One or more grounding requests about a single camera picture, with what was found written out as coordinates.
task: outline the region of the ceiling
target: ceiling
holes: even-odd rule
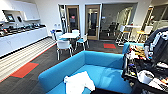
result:
[[[152,0],[150,6],[158,6],[158,5],[164,5],[168,4],[168,0]]]

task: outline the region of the doorway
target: doorway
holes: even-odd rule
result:
[[[85,34],[88,39],[98,40],[100,5],[85,5]]]
[[[137,3],[102,4],[100,40],[115,40],[121,25],[131,24]]]
[[[79,25],[79,5],[66,5],[68,32],[80,29]]]

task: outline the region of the couch armrest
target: couch armrest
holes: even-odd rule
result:
[[[133,43],[133,42],[126,42],[124,43],[124,47],[123,47],[123,50],[122,50],[122,54],[125,54],[128,52],[128,48],[129,48],[129,45],[132,44],[132,45],[137,45],[137,46],[144,46],[144,43]]]
[[[65,76],[70,76],[81,68],[85,64],[84,58],[84,52],[80,52],[42,72],[38,79],[45,92],[49,92],[61,83]]]
[[[85,51],[85,63],[109,68],[123,68],[123,54]]]

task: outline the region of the orange floor stripe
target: orange floor stripe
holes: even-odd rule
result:
[[[39,64],[37,64],[37,63],[27,63],[10,76],[23,78],[38,65]]]

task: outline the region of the gray carpet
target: gray carpet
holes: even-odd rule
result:
[[[116,49],[104,48],[103,43],[114,44]],[[114,40],[111,41],[94,41],[89,40],[90,48],[86,47],[86,50],[107,52],[107,53],[121,53],[123,47],[118,47]],[[83,46],[80,45],[73,53],[76,54],[83,50]],[[6,80],[0,83],[0,94],[45,94],[38,82],[38,75],[44,70],[60,63],[61,61],[70,57],[69,51],[63,51],[60,55],[60,60],[57,60],[56,46],[53,46],[34,60],[32,63],[38,63],[39,65],[33,69],[24,78],[8,77]],[[118,94],[114,92],[104,91],[96,89],[97,91],[92,94]]]

